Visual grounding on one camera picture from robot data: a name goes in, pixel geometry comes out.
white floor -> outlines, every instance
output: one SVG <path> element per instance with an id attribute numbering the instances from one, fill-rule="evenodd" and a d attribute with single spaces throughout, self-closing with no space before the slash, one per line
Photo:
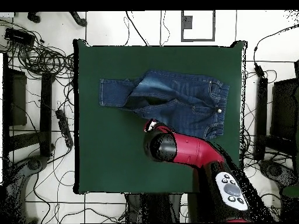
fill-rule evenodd
<path id="1" fill-rule="evenodd" d="M 62 49 L 67 55 L 73 53 L 73 39 L 86 39 L 90 45 L 115 45 L 123 46 L 128 40 L 128 20 L 124 19 L 125 11 L 122 12 L 78 12 L 80 17 L 87 17 L 87 28 L 78 26 L 68 12 L 40 12 L 41 22 L 35 24 L 27 19 L 27 13 L 18 13 L 13 19 L 13 22 L 25 27 L 28 30 L 38 32 L 45 41 L 46 46 L 52 46 Z M 253 49 L 256 43 L 263 37 L 275 33 L 285 27 L 292 26 L 298 23 L 295 16 L 291 16 L 289 12 L 283 10 L 217 10 L 216 11 L 216 33 L 215 42 L 196 42 L 182 43 L 180 42 L 180 11 L 162 11 L 162 19 L 167 28 L 162 26 L 161 43 L 165 46 L 181 46 L 181 45 L 199 45 L 199 46 L 230 46 L 235 40 L 245 40 L 248 42 L 246 51 L 246 70 L 253 72 Z M 149 45 L 158 46 L 160 44 L 160 15 L 159 10 L 146 12 L 128 12 L 136 28 L 147 41 Z M 202 23 L 201 13 L 194 12 L 194 20 L 198 19 Z M 207 15 L 206 23 L 211 20 Z M 130 38 L 127 45 L 144 46 L 143 41 L 139 38 L 137 32 L 132 25 L 130 28 Z M 201 25 L 193 27 L 197 28 L 203 34 L 199 39 L 208 39 L 209 32 L 202 28 Z M 0 41 L 4 35 L 4 27 L 0 26 Z M 275 70 L 277 72 L 277 81 L 290 79 L 295 77 L 293 62 L 299 60 L 299 47 L 297 46 L 297 38 L 299 38 L 299 28 L 289 30 L 280 35 L 269 37 L 259 44 L 256 52 L 256 60 L 262 61 L 259 64 L 264 70 Z M 246 82 L 246 103 L 253 110 L 255 108 L 255 82 L 257 77 L 253 76 Z M 269 81 L 275 79 L 274 72 L 269 72 Z M 68 79 L 60 80 L 61 83 L 68 83 Z M 269 101 L 271 101 L 271 88 L 273 84 L 269 84 Z M 27 81 L 27 89 L 34 94 L 40 94 L 40 81 Z M 32 100 L 38 101 L 39 97 L 33 94 L 27 94 L 27 102 Z M 53 83 L 53 108 L 57 108 L 57 102 L 63 102 L 65 96 L 63 87 L 58 83 Z M 270 126 L 270 104 L 269 104 L 269 126 Z M 67 109 L 67 117 L 73 118 L 74 114 L 71 108 Z M 39 110 L 34 103 L 27 104 L 27 112 L 34 125 L 39 128 Z M 251 124 L 253 116 L 248 114 L 245 117 L 245 126 L 248 128 Z M 69 121 L 70 129 L 73 130 L 73 122 Z M 53 115 L 53 131 L 59 131 L 57 119 Z M 27 126 L 18 128 L 19 130 L 32 130 L 31 123 L 28 121 Z M 253 124 L 249 129 L 250 134 L 253 134 Z M 52 133 L 52 140 L 60 137 L 59 132 Z M 20 149 L 10 154 L 10 159 L 17 162 L 24 159 L 27 155 L 38 148 L 38 145 L 31 146 L 26 149 Z M 56 144 L 56 157 L 63 155 L 67 151 L 64 140 L 61 138 Z M 54 216 L 55 206 L 60 202 L 59 206 L 59 221 L 66 214 L 78 213 L 63 218 L 62 223 L 101 223 L 106 218 L 99 216 L 91 210 L 83 211 L 85 208 L 91 208 L 94 211 L 118 218 L 125 207 L 125 199 L 121 194 L 106 194 L 106 193 L 89 193 L 87 195 L 76 195 L 72 191 L 74 183 L 74 172 L 67 173 L 61 180 L 62 183 L 69 186 L 60 185 L 59 193 L 57 193 L 59 182 L 53 174 L 53 167 L 57 178 L 60 180 L 63 174 L 67 171 L 74 171 L 74 151 L 67 155 L 62 161 L 61 159 L 48 166 L 40 173 L 38 187 L 36 189 L 38 195 L 46 201 L 51 202 L 50 213 L 44 220 L 45 222 L 56 224 Z M 260 195 L 265 193 L 274 193 L 278 195 L 277 186 L 274 182 L 269 181 L 254 168 L 246 169 L 246 173 L 252 184 L 255 186 Z M 48 205 L 41 202 L 32 192 L 33 185 L 36 181 L 36 176 L 32 176 L 27 186 L 26 206 L 29 216 L 38 217 L 40 221 L 48 211 Z M 279 200 L 271 195 L 263 197 L 267 206 L 280 206 Z M 187 203 L 185 195 L 182 198 L 182 204 Z M 182 206 L 182 214 L 187 214 L 187 207 Z"/>

black cable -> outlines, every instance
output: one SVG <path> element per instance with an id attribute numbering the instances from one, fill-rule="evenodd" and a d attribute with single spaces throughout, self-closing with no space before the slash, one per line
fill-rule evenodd
<path id="1" fill-rule="evenodd" d="M 278 197 L 277 195 L 275 195 L 273 193 L 265 193 L 262 196 L 260 196 L 260 198 L 263 198 L 264 196 L 274 196 L 274 197 L 276 197 L 280 201 L 280 197 Z"/>
<path id="2" fill-rule="evenodd" d="M 280 31 L 277 31 L 276 33 L 273 33 L 273 34 L 271 34 L 271 35 L 268 35 L 268 36 L 262 38 L 261 40 L 259 40 L 259 42 L 257 43 L 257 45 L 256 45 L 256 47 L 255 47 L 255 49 L 254 49 L 254 52 L 253 52 L 253 61 L 254 61 L 255 65 L 257 65 L 257 63 L 256 63 L 256 61 L 255 61 L 255 52 L 256 52 L 256 50 L 258 49 L 259 43 L 260 43 L 262 40 L 264 40 L 264 39 L 266 39 L 266 38 L 268 38 L 268 37 L 274 36 L 274 35 L 276 35 L 276 34 L 279 34 L 279 33 L 281 33 L 281 32 L 285 32 L 285 31 L 294 29 L 294 28 L 296 28 L 296 27 L 298 27 L 298 26 L 299 26 L 299 24 L 296 24 L 296 25 L 294 25 L 294 26 L 290 26 L 290 27 L 287 27 L 287 28 L 285 28 L 285 29 L 281 29 Z"/>
<path id="3" fill-rule="evenodd" d="M 124 24 L 128 28 L 128 39 L 127 39 L 126 43 L 124 44 L 124 46 L 126 46 L 128 44 L 128 40 L 130 39 L 130 21 L 128 20 L 128 24 L 127 24 L 125 20 L 128 20 L 128 18 L 124 17 Z"/>
<path id="4" fill-rule="evenodd" d="M 167 29 L 167 31 L 168 31 L 168 38 L 167 38 L 167 41 L 164 41 L 163 42 L 163 44 L 161 44 L 161 39 L 160 39 L 160 46 L 164 46 L 164 44 L 165 43 L 167 43 L 168 41 L 169 41 L 169 38 L 170 38 L 170 36 L 171 36 L 171 33 L 170 33 L 170 31 L 169 31 L 169 29 L 165 26 L 165 16 L 166 16 L 166 11 L 164 12 L 164 17 L 163 17 L 163 22 L 162 22 L 162 24 L 163 24 L 163 26 L 164 26 L 164 28 L 166 28 Z"/>
<path id="5" fill-rule="evenodd" d="M 141 34 L 139 33 L 139 31 L 138 31 L 137 28 L 135 27 L 133 21 L 131 20 L 131 18 L 130 18 L 129 15 L 128 15 L 128 12 L 127 12 L 127 11 L 126 11 L 126 15 L 127 15 L 128 20 L 131 22 L 131 24 L 132 24 L 133 27 L 135 28 L 136 32 L 137 32 L 138 35 L 140 36 L 140 38 L 142 38 L 144 44 L 145 44 L 146 46 L 148 46 L 147 42 L 144 40 L 144 38 L 141 36 Z"/>
<path id="6" fill-rule="evenodd" d="M 61 222 L 63 221 L 63 219 L 64 219 L 65 217 L 67 217 L 67 216 L 72 216 L 72 215 L 77 215 L 77 214 L 83 213 L 84 211 L 92 211 L 92 212 L 94 212 L 95 214 L 97 214 L 97 215 L 99 215 L 99 216 L 102 216 L 102 217 L 107 218 L 107 219 L 110 220 L 111 222 L 114 222 L 114 223 L 120 223 L 120 222 L 118 222 L 117 219 L 114 218 L 114 217 L 108 217 L 108 216 L 106 216 L 106 215 L 103 215 L 103 214 L 101 214 L 101 213 L 96 212 L 96 211 L 95 211 L 94 209 L 92 209 L 92 208 L 86 208 L 85 210 L 82 210 L 82 211 L 79 211 L 79 212 L 76 212 L 76 213 L 69 213 L 69 214 L 64 215 L 64 216 L 62 217 L 62 219 L 59 221 L 59 224 L 61 224 Z"/>
<path id="7" fill-rule="evenodd" d="M 35 189 L 36 189 L 36 184 L 37 184 L 38 180 L 39 180 L 39 173 L 37 173 L 37 178 L 36 178 L 35 184 L 34 184 L 34 186 L 33 186 L 34 194 L 35 194 L 35 196 L 36 196 L 39 200 L 42 200 L 43 202 L 45 202 L 45 203 L 48 205 L 48 207 L 49 207 L 49 209 L 48 209 L 47 213 L 45 214 L 43 220 L 41 220 L 41 222 L 40 222 L 40 224 L 43 224 L 45 218 L 47 217 L 47 215 L 48 215 L 49 212 L 50 212 L 51 205 L 50 205 L 46 200 L 44 200 L 43 198 L 41 198 L 40 196 L 37 195 Z"/>

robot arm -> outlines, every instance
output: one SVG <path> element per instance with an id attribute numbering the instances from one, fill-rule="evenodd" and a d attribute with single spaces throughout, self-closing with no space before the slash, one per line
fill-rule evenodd
<path id="1" fill-rule="evenodd" d="M 165 124 L 145 125 L 144 151 L 157 162 L 180 163 L 198 172 L 200 222 L 249 222 L 249 207 L 226 158 L 211 143 L 178 134 Z"/>

black electronic device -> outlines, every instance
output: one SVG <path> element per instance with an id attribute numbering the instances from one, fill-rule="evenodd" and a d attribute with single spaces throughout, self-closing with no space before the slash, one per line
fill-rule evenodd
<path id="1" fill-rule="evenodd" d="M 35 41 L 35 36 L 24 31 L 7 28 L 4 35 L 5 40 L 15 42 L 24 46 L 33 46 Z"/>
<path id="2" fill-rule="evenodd" d="M 26 84 L 27 77 L 24 72 L 6 68 L 5 90 L 6 100 L 11 105 L 9 112 L 9 126 L 26 125 L 27 116 L 21 109 L 26 109 Z"/>
<path id="3" fill-rule="evenodd" d="M 59 129 L 65 139 L 65 144 L 68 148 L 72 148 L 74 145 L 74 142 L 72 140 L 71 132 L 69 131 L 68 121 L 67 118 L 62 110 L 57 110 L 56 117 L 59 120 L 58 125 Z"/>
<path id="4" fill-rule="evenodd" d="M 260 172 L 270 180 L 276 182 L 278 188 L 283 188 L 296 184 L 297 175 L 293 170 L 272 160 L 262 160 L 259 162 Z"/>

jeans seam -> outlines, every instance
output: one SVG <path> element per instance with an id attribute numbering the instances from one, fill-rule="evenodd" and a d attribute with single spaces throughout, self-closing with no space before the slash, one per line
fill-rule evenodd
<path id="1" fill-rule="evenodd" d="M 192 107 L 192 112 L 193 112 L 195 115 L 204 115 L 204 116 L 211 116 L 211 115 L 213 115 L 213 114 L 210 114 L 210 113 L 197 113 L 197 112 L 195 112 L 195 107 L 196 107 L 196 106 L 193 106 L 193 107 Z"/>
<path id="2" fill-rule="evenodd" d="M 133 111 L 137 111 L 137 112 L 139 112 L 139 111 L 142 111 L 142 110 L 144 110 L 144 109 L 150 109 L 150 110 L 152 110 L 152 109 L 158 109 L 158 108 L 160 108 L 160 107 L 165 107 L 165 106 L 169 107 L 169 106 L 174 105 L 174 104 L 177 103 L 177 102 L 178 102 L 178 100 L 177 100 L 177 99 L 174 99 L 174 100 L 172 100 L 172 101 L 170 101 L 170 102 L 167 102 L 167 103 L 165 103 L 165 104 L 162 104 L 162 105 L 142 107 L 142 108 L 138 108 L 138 109 L 133 110 Z"/>
<path id="3" fill-rule="evenodd" d="M 217 125 L 218 125 L 218 123 L 214 123 L 214 124 L 209 125 L 209 126 L 204 130 L 203 139 L 206 139 L 208 130 L 209 130 L 210 128 L 212 128 L 212 127 L 216 127 Z"/>
<path id="4" fill-rule="evenodd" d="M 211 82 L 211 80 L 198 80 L 198 79 L 188 78 L 186 75 L 179 77 L 179 76 L 173 76 L 173 75 L 164 75 L 162 73 L 158 73 L 157 71 L 151 71 L 151 72 L 161 75 L 161 76 L 170 77 L 170 78 L 181 78 L 181 79 L 187 79 L 187 80 L 199 81 L 199 82 Z M 219 80 L 215 80 L 215 81 L 213 81 L 213 83 L 216 83 L 218 86 L 222 86 L 222 83 Z"/>

